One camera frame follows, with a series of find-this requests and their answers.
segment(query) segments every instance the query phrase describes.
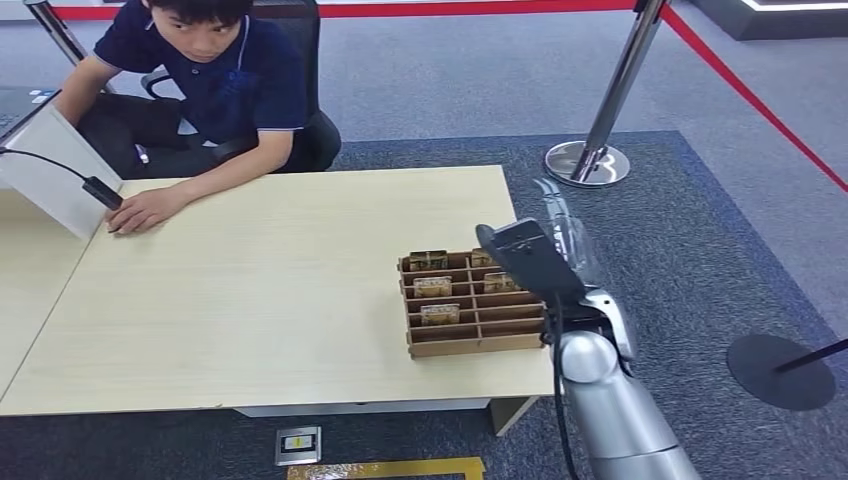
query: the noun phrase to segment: dark gray carpet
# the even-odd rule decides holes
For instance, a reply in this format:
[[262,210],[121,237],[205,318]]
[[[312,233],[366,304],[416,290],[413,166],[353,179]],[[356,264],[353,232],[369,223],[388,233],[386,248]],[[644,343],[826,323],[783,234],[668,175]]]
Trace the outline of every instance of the dark gray carpet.
[[[337,169],[504,165],[519,216],[543,217],[532,178],[568,136],[345,145]],[[815,309],[676,132],[617,134],[635,164],[620,185],[563,188],[594,237],[608,287],[638,324],[636,373],[705,479],[848,478],[848,403],[791,413],[736,386],[731,341],[834,340]],[[834,367],[844,391],[844,359]],[[280,479],[273,434],[320,424],[329,463],[479,455],[487,479],[566,478],[549,400],[504,439],[483,412],[247,419],[231,411],[0,419],[2,479]],[[583,478],[590,478],[578,455]]]

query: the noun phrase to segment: wooden grid box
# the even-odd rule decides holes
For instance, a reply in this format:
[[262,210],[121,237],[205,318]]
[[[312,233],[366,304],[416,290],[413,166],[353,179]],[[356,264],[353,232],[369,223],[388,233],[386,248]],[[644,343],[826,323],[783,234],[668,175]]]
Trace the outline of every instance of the wooden grid box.
[[[484,293],[484,275],[503,272],[498,265],[472,267],[471,252],[449,253],[445,270],[410,271],[409,257],[398,263],[406,305],[406,339],[415,357],[541,348],[541,300],[526,290]],[[448,297],[415,298],[416,278],[451,277]],[[424,326],[421,307],[458,304],[459,323]]]

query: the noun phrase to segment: black pants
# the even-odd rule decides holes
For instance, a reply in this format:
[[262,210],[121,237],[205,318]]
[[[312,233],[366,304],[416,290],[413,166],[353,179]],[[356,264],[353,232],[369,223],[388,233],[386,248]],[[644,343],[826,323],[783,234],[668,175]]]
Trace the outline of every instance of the black pants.
[[[201,135],[179,135],[180,102],[175,99],[150,100],[129,95],[101,94],[82,118],[78,130],[124,180],[141,178],[194,177],[221,165],[235,154],[204,147]],[[143,163],[136,145],[145,148]],[[310,158],[302,142],[295,142],[289,161],[274,173],[310,171]]]

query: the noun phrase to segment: boy's hand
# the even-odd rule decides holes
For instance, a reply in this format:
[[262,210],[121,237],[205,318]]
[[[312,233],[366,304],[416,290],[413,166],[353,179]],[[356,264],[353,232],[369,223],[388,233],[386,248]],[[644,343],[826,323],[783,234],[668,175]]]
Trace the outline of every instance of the boy's hand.
[[173,217],[191,202],[175,187],[148,190],[124,200],[121,208],[106,213],[109,232],[119,235],[141,233]]

